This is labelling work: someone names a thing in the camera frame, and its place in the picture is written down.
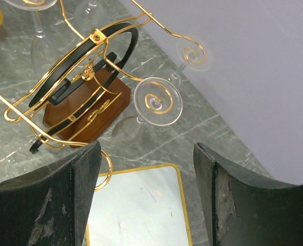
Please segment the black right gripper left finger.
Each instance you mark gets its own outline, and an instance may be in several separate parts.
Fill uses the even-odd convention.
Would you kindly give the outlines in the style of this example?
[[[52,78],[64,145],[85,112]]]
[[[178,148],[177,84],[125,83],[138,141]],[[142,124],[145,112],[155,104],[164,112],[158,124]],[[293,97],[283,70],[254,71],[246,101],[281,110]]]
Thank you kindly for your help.
[[[82,245],[102,161],[94,141],[0,183],[0,245]]]

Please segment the clear tall champagne flute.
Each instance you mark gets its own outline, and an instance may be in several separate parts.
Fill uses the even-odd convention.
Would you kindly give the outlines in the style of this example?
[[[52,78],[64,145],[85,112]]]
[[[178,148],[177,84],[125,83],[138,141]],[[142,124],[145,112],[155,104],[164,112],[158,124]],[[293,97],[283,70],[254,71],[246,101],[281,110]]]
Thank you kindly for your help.
[[[48,69],[56,62],[56,48],[46,37],[39,12],[55,5],[53,1],[11,1],[5,0],[10,6],[29,11],[35,28],[35,36],[31,44],[31,63],[38,77],[42,77]]]

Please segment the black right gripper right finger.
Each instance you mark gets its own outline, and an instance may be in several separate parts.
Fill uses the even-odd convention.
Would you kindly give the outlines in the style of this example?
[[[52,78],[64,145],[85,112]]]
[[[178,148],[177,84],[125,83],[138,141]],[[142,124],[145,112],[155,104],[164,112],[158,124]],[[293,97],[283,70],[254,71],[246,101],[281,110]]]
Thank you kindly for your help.
[[[303,245],[303,184],[260,175],[203,143],[193,163],[210,245]]]

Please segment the clear wine glass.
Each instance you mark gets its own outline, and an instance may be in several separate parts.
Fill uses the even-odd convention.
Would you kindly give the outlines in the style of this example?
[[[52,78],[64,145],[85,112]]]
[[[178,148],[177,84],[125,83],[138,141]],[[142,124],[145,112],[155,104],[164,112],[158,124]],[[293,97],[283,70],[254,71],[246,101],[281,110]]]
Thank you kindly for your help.
[[[133,104],[136,115],[123,118],[112,130],[112,139],[116,142],[135,141],[148,125],[170,126],[178,121],[183,111],[178,89],[160,77],[148,77],[139,82],[133,93]]]
[[[182,83],[182,72],[188,67],[197,72],[207,71],[213,63],[213,54],[210,48],[197,36],[183,35],[176,43],[177,55],[181,60],[181,65],[174,69],[159,69],[154,73],[154,77],[166,79],[175,87]]]
[[[74,11],[73,27],[83,36],[88,36],[93,28],[102,28],[109,19],[104,7],[98,1],[79,1]]]

